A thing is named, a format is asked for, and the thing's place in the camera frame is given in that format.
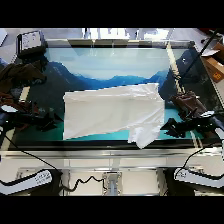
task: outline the metal bracket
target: metal bracket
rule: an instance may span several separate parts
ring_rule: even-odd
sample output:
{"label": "metal bracket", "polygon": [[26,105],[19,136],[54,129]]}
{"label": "metal bracket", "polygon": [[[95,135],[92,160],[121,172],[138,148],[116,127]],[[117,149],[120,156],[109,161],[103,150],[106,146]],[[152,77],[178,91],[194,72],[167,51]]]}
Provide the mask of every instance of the metal bracket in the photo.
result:
{"label": "metal bracket", "polygon": [[121,196],[122,195],[122,174],[120,172],[103,173],[105,187],[104,196]]}

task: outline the table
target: table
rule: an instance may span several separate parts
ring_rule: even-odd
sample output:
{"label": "table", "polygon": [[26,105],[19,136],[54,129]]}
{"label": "table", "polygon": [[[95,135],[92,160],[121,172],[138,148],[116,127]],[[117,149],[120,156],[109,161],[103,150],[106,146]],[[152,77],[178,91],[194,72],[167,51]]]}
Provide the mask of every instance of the table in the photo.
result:
{"label": "table", "polygon": [[[173,117],[181,121],[178,111],[168,101],[178,91],[174,73],[182,74],[196,57],[192,41],[139,41],[139,40],[47,40],[47,50],[41,60],[47,62],[44,74],[47,82],[27,90],[27,100],[36,101],[41,114],[47,108],[64,116],[63,96],[66,91],[109,88],[121,85],[159,83],[159,93],[166,101],[165,122]],[[185,91],[192,90],[208,110],[223,110],[223,102],[199,59],[184,82]],[[91,135],[63,141],[63,123],[46,133],[30,127],[23,132],[15,131],[12,140],[26,151],[74,152],[73,155],[173,155],[190,153],[192,149],[210,144],[196,131],[186,138],[174,138],[160,132],[157,140],[144,150],[135,143],[128,144],[128,131]]]}

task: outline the white cloth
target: white cloth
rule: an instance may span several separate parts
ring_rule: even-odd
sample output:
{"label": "white cloth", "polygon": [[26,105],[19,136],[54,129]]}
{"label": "white cloth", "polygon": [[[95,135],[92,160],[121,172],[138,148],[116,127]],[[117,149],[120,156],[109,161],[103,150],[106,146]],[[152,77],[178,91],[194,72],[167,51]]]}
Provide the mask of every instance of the white cloth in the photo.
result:
{"label": "white cloth", "polygon": [[66,92],[63,139],[130,130],[128,142],[144,148],[164,124],[158,84]]}

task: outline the cardboard box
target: cardboard box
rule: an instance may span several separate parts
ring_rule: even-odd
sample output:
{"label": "cardboard box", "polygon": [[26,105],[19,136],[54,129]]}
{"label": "cardboard box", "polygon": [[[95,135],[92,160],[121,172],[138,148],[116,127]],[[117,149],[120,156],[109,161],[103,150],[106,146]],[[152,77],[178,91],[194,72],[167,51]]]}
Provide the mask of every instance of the cardboard box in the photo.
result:
{"label": "cardboard box", "polygon": [[211,51],[202,54],[202,61],[213,81],[220,82],[224,79],[224,46],[222,44],[217,43]]}

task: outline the sky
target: sky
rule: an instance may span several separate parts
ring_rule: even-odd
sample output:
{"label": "sky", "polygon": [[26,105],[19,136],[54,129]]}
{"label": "sky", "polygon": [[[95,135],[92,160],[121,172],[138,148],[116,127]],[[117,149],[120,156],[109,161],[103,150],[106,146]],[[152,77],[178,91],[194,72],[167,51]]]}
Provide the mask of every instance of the sky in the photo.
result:
{"label": "sky", "polygon": [[95,79],[150,78],[170,67],[166,49],[158,48],[48,48],[46,54],[49,61],[61,62],[71,73]]}

